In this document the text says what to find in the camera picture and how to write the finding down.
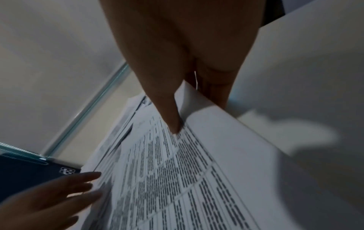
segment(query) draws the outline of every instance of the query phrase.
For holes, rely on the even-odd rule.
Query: hand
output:
[[[265,0],[100,0],[116,42],[173,133],[186,80],[224,108]]]
[[[9,197],[0,204],[1,230],[63,230],[74,225],[74,216],[97,201],[102,193],[67,197],[69,194],[87,192],[89,181],[99,178],[99,172],[64,176]]]

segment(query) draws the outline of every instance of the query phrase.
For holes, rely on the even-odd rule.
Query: logo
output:
[[[60,173],[62,173],[64,175],[74,174],[75,172],[76,172],[76,170],[74,170],[74,169],[69,169],[69,168],[64,168],[64,167],[62,167],[60,170]]]

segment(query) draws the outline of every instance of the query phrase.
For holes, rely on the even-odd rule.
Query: paper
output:
[[[179,108],[194,102],[185,106],[192,109],[178,135],[171,134],[148,97],[132,99],[128,112],[82,168],[102,172],[94,188],[105,194],[81,213],[73,229],[364,226],[360,213],[320,189],[274,147],[188,86],[179,89],[176,99]],[[281,171],[291,175],[283,180]],[[304,203],[285,201],[287,197]],[[290,213],[290,202],[301,206],[302,214]],[[304,215],[309,218],[302,221]]]

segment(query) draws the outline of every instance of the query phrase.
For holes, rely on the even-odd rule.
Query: white table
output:
[[[260,29],[227,110],[359,208],[364,3],[316,0]],[[56,157],[83,164],[141,87],[128,76]]]

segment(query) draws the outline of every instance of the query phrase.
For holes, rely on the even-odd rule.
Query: stack of papers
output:
[[[74,230],[364,229],[349,204],[188,84],[173,135],[150,99],[129,99],[82,172],[103,198]]]

